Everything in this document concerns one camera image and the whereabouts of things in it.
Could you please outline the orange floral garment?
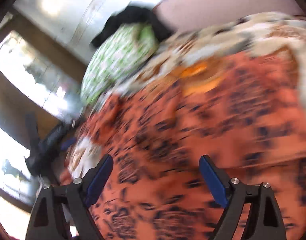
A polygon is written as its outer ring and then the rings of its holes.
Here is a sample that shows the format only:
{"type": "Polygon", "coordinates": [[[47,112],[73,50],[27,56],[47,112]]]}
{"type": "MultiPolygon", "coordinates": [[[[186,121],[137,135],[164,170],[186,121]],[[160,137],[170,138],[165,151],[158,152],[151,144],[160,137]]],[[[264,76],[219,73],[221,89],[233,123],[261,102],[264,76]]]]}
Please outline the orange floral garment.
{"type": "Polygon", "coordinates": [[[81,134],[114,167],[90,213],[105,239],[209,239],[222,209],[202,155],[246,184],[271,184],[287,239],[306,230],[306,117],[291,56],[238,53],[177,67],[112,95],[81,134]]]}

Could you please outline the green white patterned pillow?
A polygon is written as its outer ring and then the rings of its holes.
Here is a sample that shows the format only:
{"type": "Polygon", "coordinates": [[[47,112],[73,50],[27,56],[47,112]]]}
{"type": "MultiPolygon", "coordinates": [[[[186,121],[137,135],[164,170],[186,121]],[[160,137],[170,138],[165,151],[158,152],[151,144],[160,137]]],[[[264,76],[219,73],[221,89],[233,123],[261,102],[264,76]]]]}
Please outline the green white patterned pillow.
{"type": "Polygon", "coordinates": [[[105,90],[133,73],[158,47],[151,25],[121,25],[92,56],[81,84],[82,102],[94,104],[105,90]]]}

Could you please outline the black garment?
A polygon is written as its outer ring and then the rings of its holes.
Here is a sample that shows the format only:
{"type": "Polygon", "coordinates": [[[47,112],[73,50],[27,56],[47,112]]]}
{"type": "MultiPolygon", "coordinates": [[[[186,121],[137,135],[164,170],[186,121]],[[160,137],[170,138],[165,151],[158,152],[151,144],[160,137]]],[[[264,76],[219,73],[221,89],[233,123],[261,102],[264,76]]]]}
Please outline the black garment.
{"type": "Polygon", "coordinates": [[[153,10],[146,7],[128,5],[123,11],[111,15],[107,19],[102,31],[92,39],[90,45],[93,48],[99,48],[121,25],[133,23],[144,23],[152,26],[154,35],[159,42],[166,40],[174,33],[170,27],[158,18],[153,10]]]}

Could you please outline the leaf pattern fleece blanket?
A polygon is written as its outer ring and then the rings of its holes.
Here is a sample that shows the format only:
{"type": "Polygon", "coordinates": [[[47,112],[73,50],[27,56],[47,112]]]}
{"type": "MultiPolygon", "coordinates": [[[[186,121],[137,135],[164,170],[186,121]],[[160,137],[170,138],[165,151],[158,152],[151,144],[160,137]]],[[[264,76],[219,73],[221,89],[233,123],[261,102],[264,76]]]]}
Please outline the leaf pattern fleece blanket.
{"type": "Polygon", "coordinates": [[[265,12],[175,34],[161,54],[99,98],[61,181],[109,153],[118,178],[193,170],[201,155],[274,183],[306,176],[306,21],[265,12]]]}

